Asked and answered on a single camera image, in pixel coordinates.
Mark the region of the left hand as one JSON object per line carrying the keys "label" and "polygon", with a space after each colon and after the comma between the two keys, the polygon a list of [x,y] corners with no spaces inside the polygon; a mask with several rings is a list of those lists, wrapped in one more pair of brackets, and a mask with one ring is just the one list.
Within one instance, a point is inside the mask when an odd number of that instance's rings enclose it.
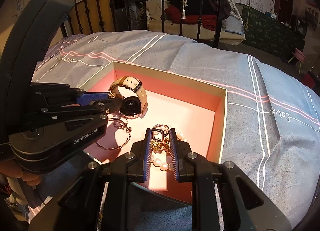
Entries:
{"label": "left hand", "polygon": [[42,181],[40,175],[35,175],[30,172],[23,171],[23,169],[16,163],[15,160],[1,161],[0,171],[8,177],[21,178],[27,185],[38,185]]}

